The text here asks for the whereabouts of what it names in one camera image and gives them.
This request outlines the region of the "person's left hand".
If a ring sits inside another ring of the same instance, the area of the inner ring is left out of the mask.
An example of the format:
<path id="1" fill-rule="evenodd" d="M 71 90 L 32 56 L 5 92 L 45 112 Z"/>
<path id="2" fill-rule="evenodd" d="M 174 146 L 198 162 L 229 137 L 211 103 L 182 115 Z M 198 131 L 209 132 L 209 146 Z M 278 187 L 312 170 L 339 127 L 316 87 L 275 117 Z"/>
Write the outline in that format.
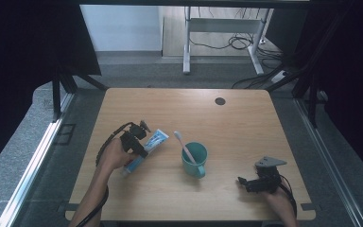
<path id="1" fill-rule="evenodd" d="M 104 149 L 97 168 L 102 171 L 113 172 L 115 169 L 124 166 L 136 157 L 136 154 L 125 152 L 121 140 L 115 138 Z"/>

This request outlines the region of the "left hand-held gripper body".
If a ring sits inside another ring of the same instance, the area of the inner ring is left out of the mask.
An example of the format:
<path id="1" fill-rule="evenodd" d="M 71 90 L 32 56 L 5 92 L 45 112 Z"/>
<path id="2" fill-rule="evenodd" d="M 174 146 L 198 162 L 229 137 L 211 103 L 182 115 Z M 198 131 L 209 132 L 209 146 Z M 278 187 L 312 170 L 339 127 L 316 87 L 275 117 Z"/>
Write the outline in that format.
<path id="1" fill-rule="evenodd" d="M 130 122 L 129 126 L 130 128 L 120 136 L 123 150 L 125 152 L 131 150 L 134 154 L 137 154 L 134 149 L 137 145 L 141 145 L 140 141 L 147 137 L 150 128 L 144 120 L 141 120 L 139 124 Z"/>

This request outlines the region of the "aluminium rail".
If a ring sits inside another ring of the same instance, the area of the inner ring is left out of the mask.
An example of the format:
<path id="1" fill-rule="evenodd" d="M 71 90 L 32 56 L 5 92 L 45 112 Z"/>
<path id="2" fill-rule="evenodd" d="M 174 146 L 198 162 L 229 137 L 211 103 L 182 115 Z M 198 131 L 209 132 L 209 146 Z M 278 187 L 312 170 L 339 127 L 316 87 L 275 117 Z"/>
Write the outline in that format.
<path id="1" fill-rule="evenodd" d="M 354 227 L 362 227 L 362 216 L 357 210 L 356 200 L 354 199 L 351 190 L 349 189 L 348 185 L 345 183 L 339 170 L 337 169 L 337 165 L 334 162 L 331 154 L 329 153 L 329 149 L 326 147 L 322 137 L 320 136 L 319 131 L 312 125 L 312 123 L 307 118 L 307 111 L 304 105 L 297 99 L 294 100 L 294 103 L 350 220 L 352 221 Z"/>
<path id="2" fill-rule="evenodd" d="M 73 98 L 74 95 L 67 94 L 60 102 L 60 110 L 62 111 L 62 114 L 55 122 L 52 122 L 48 125 L 42 140 L 37 146 L 24 174 L 22 175 L 22 178 L 18 182 L 12 196 L 7 203 L 7 206 L 0 217 L 0 227 L 11 227 L 16 220 L 24 201 L 26 200 L 26 195 L 42 166 L 46 153 L 53 145 L 55 137 L 61 128 L 64 116 Z"/>

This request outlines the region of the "white power strip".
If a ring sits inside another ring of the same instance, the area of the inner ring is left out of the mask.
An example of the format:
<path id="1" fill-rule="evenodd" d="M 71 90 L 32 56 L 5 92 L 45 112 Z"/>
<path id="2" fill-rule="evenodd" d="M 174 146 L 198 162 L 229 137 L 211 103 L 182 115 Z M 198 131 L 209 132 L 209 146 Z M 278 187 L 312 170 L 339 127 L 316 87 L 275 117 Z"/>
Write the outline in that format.
<path id="1" fill-rule="evenodd" d="M 274 76 L 272 79 L 271 79 L 271 82 L 272 83 L 277 83 L 279 82 L 280 80 L 282 80 L 284 77 L 286 77 L 288 75 L 288 73 L 286 71 L 281 71 L 279 72 L 276 76 Z"/>

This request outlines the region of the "black curtain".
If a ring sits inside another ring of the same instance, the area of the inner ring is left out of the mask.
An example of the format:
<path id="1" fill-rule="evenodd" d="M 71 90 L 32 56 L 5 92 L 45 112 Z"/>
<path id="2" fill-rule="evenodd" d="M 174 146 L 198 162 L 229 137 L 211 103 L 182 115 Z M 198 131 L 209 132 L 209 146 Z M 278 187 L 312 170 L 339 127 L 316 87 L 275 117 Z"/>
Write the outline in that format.
<path id="1" fill-rule="evenodd" d="M 344 17 L 315 66 L 324 106 L 336 128 L 363 162 L 363 0 L 340 0 Z M 268 38 L 302 66 L 320 43 L 336 12 L 329 8 L 276 9 Z"/>
<path id="2" fill-rule="evenodd" d="M 0 153 L 38 87 L 58 75 L 99 73 L 79 5 L 0 0 Z"/>

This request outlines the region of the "white toothbrush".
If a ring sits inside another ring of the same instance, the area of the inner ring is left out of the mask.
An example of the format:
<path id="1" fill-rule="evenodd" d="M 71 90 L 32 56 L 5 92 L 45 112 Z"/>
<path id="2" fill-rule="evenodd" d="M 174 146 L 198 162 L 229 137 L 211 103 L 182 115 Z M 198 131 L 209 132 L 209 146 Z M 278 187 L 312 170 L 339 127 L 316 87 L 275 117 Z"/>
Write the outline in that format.
<path id="1" fill-rule="evenodd" d="M 189 160 L 191 161 L 192 164 L 196 164 L 196 160 L 194 159 L 193 155 L 191 154 L 191 152 L 189 151 L 188 147 L 183 143 L 182 141 L 182 134 L 178 131 L 174 131 L 173 132 L 175 137 L 179 140 L 184 152 L 186 153 L 186 155 L 188 156 Z"/>

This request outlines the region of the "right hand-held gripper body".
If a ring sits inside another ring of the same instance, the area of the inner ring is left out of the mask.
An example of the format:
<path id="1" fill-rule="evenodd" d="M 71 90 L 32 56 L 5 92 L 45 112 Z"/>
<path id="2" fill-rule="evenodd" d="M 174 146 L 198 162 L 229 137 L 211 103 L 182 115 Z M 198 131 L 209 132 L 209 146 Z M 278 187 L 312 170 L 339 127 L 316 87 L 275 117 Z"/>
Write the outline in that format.
<path id="1" fill-rule="evenodd" d="M 286 161 L 264 156 L 254 165 L 258 178 L 248 181 L 247 185 L 251 184 L 254 187 L 254 192 L 274 193 L 282 182 L 277 166 L 285 164 Z"/>

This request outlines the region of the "black metal stand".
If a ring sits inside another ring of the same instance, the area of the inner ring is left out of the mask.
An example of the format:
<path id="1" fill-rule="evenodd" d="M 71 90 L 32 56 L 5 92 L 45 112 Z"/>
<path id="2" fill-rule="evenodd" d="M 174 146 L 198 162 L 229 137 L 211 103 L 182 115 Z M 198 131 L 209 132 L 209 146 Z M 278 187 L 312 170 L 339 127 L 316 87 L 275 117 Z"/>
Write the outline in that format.
<path id="1" fill-rule="evenodd" d="M 319 88 L 318 69 L 320 57 L 326 47 L 331 15 L 326 9 L 276 9 L 266 36 L 284 52 L 282 66 L 287 75 L 270 85 L 273 92 L 297 80 L 291 94 L 301 98 L 308 94 L 307 118 L 316 124 L 317 91 Z"/>
<path id="2" fill-rule="evenodd" d="M 77 74 L 77 77 L 83 79 L 87 83 L 93 85 L 95 88 L 106 91 L 109 89 L 108 86 L 93 79 L 90 75 Z M 61 70 L 56 70 L 52 78 L 52 101 L 53 101 L 53 121 L 57 122 L 61 117 L 61 87 L 67 94 L 74 94 L 78 86 L 76 85 L 73 76 L 65 74 Z"/>

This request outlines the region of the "white metal desk frame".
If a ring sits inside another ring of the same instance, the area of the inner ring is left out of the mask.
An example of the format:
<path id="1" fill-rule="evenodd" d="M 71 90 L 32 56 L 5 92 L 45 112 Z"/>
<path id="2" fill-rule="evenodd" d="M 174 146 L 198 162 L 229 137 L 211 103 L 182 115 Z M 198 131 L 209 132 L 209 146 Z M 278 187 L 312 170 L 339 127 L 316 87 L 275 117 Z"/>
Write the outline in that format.
<path id="1" fill-rule="evenodd" d="M 182 71 L 190 73 L 190 34 L 197 32 L 209 33 L 247 33 L 253 36 L 252 44 L 247 47 L 251 62 L 258 76 L 264 74 L 263 67 L 257 57 L 257 50 L 267 25 L 270 9 L 265 9 L 260 19 L 214 19 L 192 18 L 191 8 L 184 8 L 185 41 L 183 47 Z"/>

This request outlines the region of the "person's right hand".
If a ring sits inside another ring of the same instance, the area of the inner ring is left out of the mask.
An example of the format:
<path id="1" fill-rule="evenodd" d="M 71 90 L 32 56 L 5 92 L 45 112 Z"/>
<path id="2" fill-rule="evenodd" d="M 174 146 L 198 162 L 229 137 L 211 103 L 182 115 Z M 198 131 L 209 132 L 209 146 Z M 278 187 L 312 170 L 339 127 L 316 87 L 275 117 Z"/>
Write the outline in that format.
<path id="1" fill-rule="evenodd" d="M 270 209 L 279 217 L 294 215 L 293 207 L 286 192 L 278 187 L 274 193 L 261 192 Z"/>

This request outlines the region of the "blue and white toothpaste tube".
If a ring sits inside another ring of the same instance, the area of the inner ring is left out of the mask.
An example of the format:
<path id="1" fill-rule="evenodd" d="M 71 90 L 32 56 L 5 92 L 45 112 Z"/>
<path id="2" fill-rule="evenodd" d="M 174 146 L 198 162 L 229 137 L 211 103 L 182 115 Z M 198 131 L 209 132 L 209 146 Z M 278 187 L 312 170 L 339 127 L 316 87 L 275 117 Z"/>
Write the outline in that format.
<path id="1" fill-rule="evenodd" d="M 121 172 L 123 177 L 129 176 L 140 164 L 142 164 L 148 155 L 159 145 L 168 139 L 168 135 L 161 130 L 156 130 L 153 135 L 143 145 L 144 152 L 139 154 L 135 159 L 129 161 Z"/>

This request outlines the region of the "teal cup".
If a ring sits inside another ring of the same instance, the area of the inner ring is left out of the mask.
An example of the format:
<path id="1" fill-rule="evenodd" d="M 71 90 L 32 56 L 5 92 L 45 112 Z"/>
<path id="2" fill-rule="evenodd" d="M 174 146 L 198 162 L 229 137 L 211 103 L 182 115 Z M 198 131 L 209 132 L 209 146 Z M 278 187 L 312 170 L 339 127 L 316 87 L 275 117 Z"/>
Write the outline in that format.
<path id="1" fill-rule="evenodd" d="M 206 175 L 205 164 L 208 157 L 207 148 L 199 142 L 190 142 L 185 146 L 189 149 L 190 154 L 196 162 L 193 163 L 186 152 L 182 150 L 181 159 L 184 171 L 197 179 L 203 178 Z"/>

